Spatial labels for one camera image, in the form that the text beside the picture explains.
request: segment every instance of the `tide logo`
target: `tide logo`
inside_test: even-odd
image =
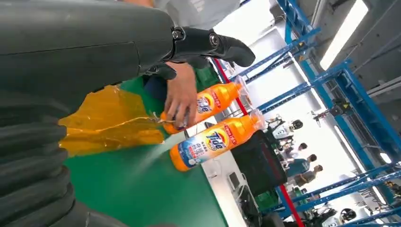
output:
[[[213,109],[212,107],[212,98],[208,96],[201,96],[198,97],[197,104],[198,104],[198,113],[205,113],[209,112]]]
[[[213,151],[225,149],[228,145],[228,136],[222,131],[213,131],[206,136],[206,144]]]

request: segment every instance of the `red pole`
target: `red pole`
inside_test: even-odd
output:
[[[224,81],[225,81],[226,83],[229,83],[230,80],[228,79],[226,73],[224,72],[223,67],[221,66],[220,62],[219,62],[217,59],[215,59],[215,58],[213,58],[213,61],[214,61],[215,65],[216,65],[216,67],[217,67],[217,69],[218,69],[220,75],[223,77]],[[237,98],[236,101],[237,101],[238,106],[239,106],[239,108],[241,109],[242,113],[243,113],[244,115],[248,115],[248,112],[246,111],[244,105],[241,103],[241,100],[239,100],[239,98]],[[286,200],[286,202],[287,202],[287,204],[288,204],[288,207],[289,207],[291,213],[294,215],[295,221],[296,221],[296,223],[298,224],[298,226],[299,226],[299,227],[305,227],[305,225],[304,225],[304,223],[302,222],[301,218],[299,217],[299,215],[298,215],[298,213],[297,213],[297,211],[296,211],[296,209],[295,209],[295,207],[294,207],[294,204],[292,203],[291,198],[289,197],[289,195],[288,195],[288,193],[287,193],[287,190],[286,190],[286,188],[284,187],[284,185],[280,185],[280,190],[281,190],[281,192],[283,193],[284,199]]]
[[[215,62],[217,69],[220,71],[220,75],[223,77],[225,83],[229,83],[230,80],[228,79],[227,75],[225,74],[225,72],[223,70],[223,67],[221,66],[220,62],[215,58],[213,58],[213,61]],[[236,98],[235,100],[237,101],[237,104],[238,104],[239,108],[241,109],[242,113],[244,115],[248,115],[248,112],[246,111],[246,108],[242,104],[241,100],[239,100],[239,98]]]

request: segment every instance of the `bottle label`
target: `bottle label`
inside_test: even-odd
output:
[[[198,96],[198,114],[204,114],[212,111],[215,107],[221,108],[221,103],[217,94],[212,91],[210,93],[202,93]]]
[[[224,125],[222,128],[204,131],[188,138],[178,144],[178,151],[185,165],[192,168],[205,162],[236,145],[230,128]]]

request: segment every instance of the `white shirt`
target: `white shirt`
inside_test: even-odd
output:
[[[239,8],[240,0],[153,0],[155,8],[168,13],[176,26],[212,29]]]
[[[288,155],[286,155],[288,158],[298,158],[299,157],[299,152],[298,150],[292,150]]]

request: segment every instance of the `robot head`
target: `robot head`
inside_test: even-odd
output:
[[[294,128],[294,130],[302,128],[303,125],[304,124],[300,120],[295,120],[292,122],[292,127]]]
[[[350,208],[343,209],[340,214],[341,214],[341,218],[344,221],[351,221],[352,219],[357,217],[357,214],[355,213],[355,211]]]

